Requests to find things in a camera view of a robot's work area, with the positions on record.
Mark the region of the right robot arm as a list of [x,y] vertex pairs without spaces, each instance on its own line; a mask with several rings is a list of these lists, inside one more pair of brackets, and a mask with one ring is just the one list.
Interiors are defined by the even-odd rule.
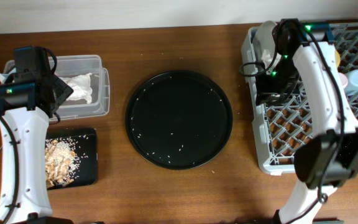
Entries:
[[264,75],[299,74],[310,107],[313,137],[294,153],[298,178],[274,223],[312,223],[331,194],[358,174],[358,120],[338,75],[326,22],[264,22],[252,40]]

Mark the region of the grey round plate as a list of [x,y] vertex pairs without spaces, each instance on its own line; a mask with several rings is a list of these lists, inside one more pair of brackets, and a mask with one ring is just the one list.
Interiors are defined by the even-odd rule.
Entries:
[[273,21],[264,22],[256,31],[254,38],[252,39],[252,44],[254,46],[255,57],[257,62],[261,62],[266,69],[271,63],[272,66],[266,71],[267,75],[272,75],[275,67],[281,59],[281,55],[276,53],[276,57],[273,58],[275,54],[275,41],[273,39],[273,30],[278,26],[277,23]]

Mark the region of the pink plastic cup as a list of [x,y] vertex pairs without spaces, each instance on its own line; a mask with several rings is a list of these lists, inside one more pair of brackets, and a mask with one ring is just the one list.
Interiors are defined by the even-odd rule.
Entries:
[[338,73],[338,75],[339,75],[339,78],[341,81],[341,85],[342,85],[343,89],[345,89],[349,83],[348,78],[345,76],[345,74],[340,73],[340,72]]

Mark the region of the yellow plastic bowl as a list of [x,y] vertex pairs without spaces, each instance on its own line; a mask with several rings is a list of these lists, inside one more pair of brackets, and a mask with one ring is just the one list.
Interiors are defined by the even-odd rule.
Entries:
[[336,67],[338,68],[341,63],[341,56],[337,50],[334,52]]

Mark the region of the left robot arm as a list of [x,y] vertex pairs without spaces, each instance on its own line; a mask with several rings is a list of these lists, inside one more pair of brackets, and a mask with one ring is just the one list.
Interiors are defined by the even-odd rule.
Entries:
[[49,120],[73,93],[44,47],[14,50],[16,71],[0,85],[0,223],[53,223],[45,175]]

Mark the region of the white paper napkin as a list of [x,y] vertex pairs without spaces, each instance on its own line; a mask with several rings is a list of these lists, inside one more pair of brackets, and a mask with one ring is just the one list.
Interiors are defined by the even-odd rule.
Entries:
[[67,98],[68,101],[85,100],[87,104],[92,102],[91,76],[92,73],[87,73],[72,78],[61,78],[73,89],[73,93]]

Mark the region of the light blue plastic cup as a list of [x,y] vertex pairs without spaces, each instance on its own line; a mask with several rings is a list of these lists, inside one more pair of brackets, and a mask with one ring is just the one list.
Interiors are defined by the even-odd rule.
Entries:
[[345,87],[345,94],[347,96],[354,95],[358,92],[358,70],[353,70],[345,74],[347,77],[347,86]]

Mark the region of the peanut shells and rice waste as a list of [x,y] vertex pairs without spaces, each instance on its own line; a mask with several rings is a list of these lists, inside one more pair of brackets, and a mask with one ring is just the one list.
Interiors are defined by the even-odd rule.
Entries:
[[71,137],[45,141],[45,176],[47,189],[68,187],[78,178],[80,156],[77,140]]

